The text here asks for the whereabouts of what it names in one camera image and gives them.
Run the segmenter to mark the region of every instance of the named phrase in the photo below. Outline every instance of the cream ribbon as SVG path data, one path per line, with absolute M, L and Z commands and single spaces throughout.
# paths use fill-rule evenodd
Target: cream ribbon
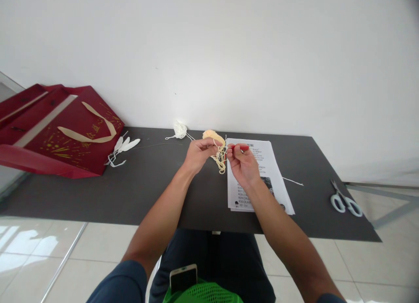
M 86 107 L 87 110 L 89 110 L 91 113 L 93 113 L 94 115 L 102 118 L 103 120 L 105 120 L 106 125 L 108 126 L 109 132 L 110 132 L 110 136 L 106 136 L 106 137 L 101 137 L 95 140 L 92 140 L 88 137 L 85 137 L 81 134 L 78 134 L 70 129 L 66 129 L 63 128 L 62 126 L 59 126 L 58 129 L 66 136 L 77 140 L 79 142 L 82 143 L 105 143 L 105 142 L 109 142 L 110 140 L 112 140 L 115 135 L 117 134 L 115 127 L 113 126 L 113 124 L 111 122 L 109 122 L 108 120 L 106 120 L 105 118 L 103 118 L 100 114 L 98 114 L 96 112 L 95 109 L 93 109 L 91 106 L 89 106 L 88 104 L 86 104 L 85 102 L 82 102 L 82 104 Z

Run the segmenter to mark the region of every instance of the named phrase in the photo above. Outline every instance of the leg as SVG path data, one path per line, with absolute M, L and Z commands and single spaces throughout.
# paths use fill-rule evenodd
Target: leg
M 169 288 L 170 272 L 174 269 L 196 264 L 198 276 L 208 278 L 208 232 L 177 229 L 161 256 L 160 268 L 153 279 L 150 289 L 150 303 L 160 303 Z
M 244 302 L 275 302 L 253 234 L 222 232 L 218 237 L 213 281 Z

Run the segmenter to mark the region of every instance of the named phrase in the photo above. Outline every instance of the person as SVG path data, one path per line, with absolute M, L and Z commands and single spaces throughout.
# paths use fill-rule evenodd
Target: person
M 206 160 L 217 153 L 217 146 L 220 143 L 210 138 L 190 143 L 183 165 L 139 225 L 121 263 L 97 286 L 88 303 L 145 302 L 147 283 L 160 256 L 149 302 L 163 302 L 170 272 L 190 264 L 197 265 L 200 282 L 211 282 L 218 293 L 228 291 L 230 298 L 236 297 L 235 302 L 275 301 L 254 235 L 176 229 L 188 187 Z M 344 302 L 313 244 L 271 195 L 252 152 L 243 152 L 241 146 L 244 144 L 237 144 L 234 151 L 227 149 L 233 175 L 246 191 L 266 240 L 291 274 L 304 302 Z M 217 302 L 215 294 L 204 297 L 212 299 L 202 300 L 201 296 L 198 302 Z M 176 297 L 165 302 L 176 302 Z

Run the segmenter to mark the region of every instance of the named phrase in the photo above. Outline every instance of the paper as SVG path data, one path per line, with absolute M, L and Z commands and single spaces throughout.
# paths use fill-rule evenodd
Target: paper
M 285 187 L 284 180 L 282 179 L 281 172 L 276 163 L 271 142 L 228 138 L 226 144 L 228 145 L 230 143 L 245 143 L 249 145 L 250 150 L 258 161 L 261 179 L 269 188 L 277 202 L 285 209 L 285 212 L 287 214 L 295 214 L 287 188 Z M 249 197 L 239 185 L 231 171 L 229 161 L 227 162 L 227 183 L 228 208 L 230 208 L 231 211 L 254 212 Z

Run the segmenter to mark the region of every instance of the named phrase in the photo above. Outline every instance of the dark gray table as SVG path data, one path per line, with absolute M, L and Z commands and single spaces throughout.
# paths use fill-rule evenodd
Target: dark gray table
M 70 180 L 31 175 L 7 198 L 3 215 L 138 225 L 182 165 L 190 140 L 170 139 L 172 129 L 128 127 L 128 136 L 141 138 L 136 148 L 118 156 L 120 167 L 108 167 L 101 177 Z M 196 139 L 201 131 L 189 131 Z M 285 180 L 301 229 L 313 238 L 380 241 L 370 222 L 348 211 L 333 209 L 330 179 L 351 197 L 312 137 L 218 132 L 231 138 L 269 140 Z M 262 233 L 254 213 L 227 207 L 227 174 L 208 160 L 194 178 L 185 199 L 179 227 L 211 231 Z

